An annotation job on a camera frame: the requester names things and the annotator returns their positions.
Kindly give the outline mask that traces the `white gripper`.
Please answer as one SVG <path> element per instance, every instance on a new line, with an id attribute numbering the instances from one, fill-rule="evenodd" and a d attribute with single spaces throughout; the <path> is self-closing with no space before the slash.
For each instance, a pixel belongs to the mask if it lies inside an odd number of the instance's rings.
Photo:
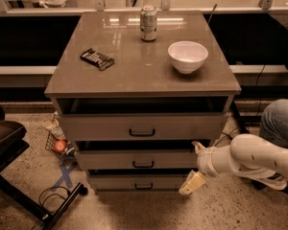
<path id="1" fill-rule="evenodd" d="M 186 180 L 182 183 L 179 189 L 181 195 L 190 195 L 195 190 L 199 189 L 206 182 L 206 177 L 217 177 L 219 173 L 215 170 L 212 154 L 215 150 L 214 147 L 206 148 L 198 141 L 193 141 L 195 152 L 197 153 L 197 166 L 198 172 L 191 171 L 187 175 Z"/>

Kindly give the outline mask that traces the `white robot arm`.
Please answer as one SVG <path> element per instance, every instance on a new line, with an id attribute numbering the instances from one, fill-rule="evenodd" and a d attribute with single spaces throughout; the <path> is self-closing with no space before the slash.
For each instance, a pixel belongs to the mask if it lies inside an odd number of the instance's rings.
<path id="1" fill-rule="evenodd" d="M 180 186 L 189 195 L 208 179 L 235 175 L 261 182 L 276 190 L 288 183 L 288 149 L 276 146 L 253 134 L 240 134 L 224 147 L 204 147 L 193 142 L 198 170 L 191 171 Z"/>

